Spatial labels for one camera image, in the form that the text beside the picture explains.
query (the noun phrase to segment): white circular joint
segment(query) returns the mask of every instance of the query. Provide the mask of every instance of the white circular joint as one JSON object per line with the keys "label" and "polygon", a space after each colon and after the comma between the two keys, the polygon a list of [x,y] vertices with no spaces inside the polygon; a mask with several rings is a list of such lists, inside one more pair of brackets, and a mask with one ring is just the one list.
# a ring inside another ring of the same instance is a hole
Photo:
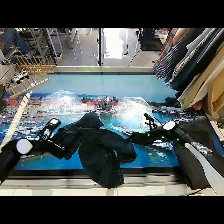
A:
{"label": "white circular joint", "polygon": [[19,153],[25,155],[27,154],[31,149],[33,148],[33,145],[25,138],[20,139],[16,143],[16,149]]}
{"label": "white circular joint", "polygon": [[166,124],[163,125],[163,129],[169,131],[175,127],[176,123],[174,121],[168,121]]}

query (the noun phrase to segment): pants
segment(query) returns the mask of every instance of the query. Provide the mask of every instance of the pants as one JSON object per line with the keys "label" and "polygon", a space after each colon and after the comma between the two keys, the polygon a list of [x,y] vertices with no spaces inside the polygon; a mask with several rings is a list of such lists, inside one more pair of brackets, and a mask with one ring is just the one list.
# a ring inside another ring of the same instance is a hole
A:
{"label": "pants", "polygon": [[0,36],[0,40],[4,43],[3,54],[6,55],[13,43],[19,46],[24,54],[30,52],[29,46],[24,42],[15,28],[6,28],[5,32]]}

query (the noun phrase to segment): person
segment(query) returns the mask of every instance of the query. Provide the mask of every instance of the person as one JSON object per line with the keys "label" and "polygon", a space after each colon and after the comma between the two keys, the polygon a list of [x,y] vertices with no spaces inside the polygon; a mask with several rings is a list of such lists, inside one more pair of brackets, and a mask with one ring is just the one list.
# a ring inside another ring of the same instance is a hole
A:
{"label": "person", "polygon": [[10,47],[14,43],[20,47],[24,54],[28,54],[30,52],[30,47],[25,43],[15,28],[0,28],[0,32],[4,32],[0,35],[0,49],[4,56],[7,55]]}

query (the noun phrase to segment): jeans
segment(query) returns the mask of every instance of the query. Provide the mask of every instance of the jeans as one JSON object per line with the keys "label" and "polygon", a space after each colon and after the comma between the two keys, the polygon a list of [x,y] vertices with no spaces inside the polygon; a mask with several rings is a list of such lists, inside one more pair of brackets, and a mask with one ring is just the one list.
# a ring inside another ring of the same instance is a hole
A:
{"label": "jeans", "polygon": [[29,46],[24,42],[15,28],[6,28],[5,32],[0,36],[0,40],[4,43],[4,55],[9,52],[10,47],[14,42],[21,48],[24,54],[30,52]]}

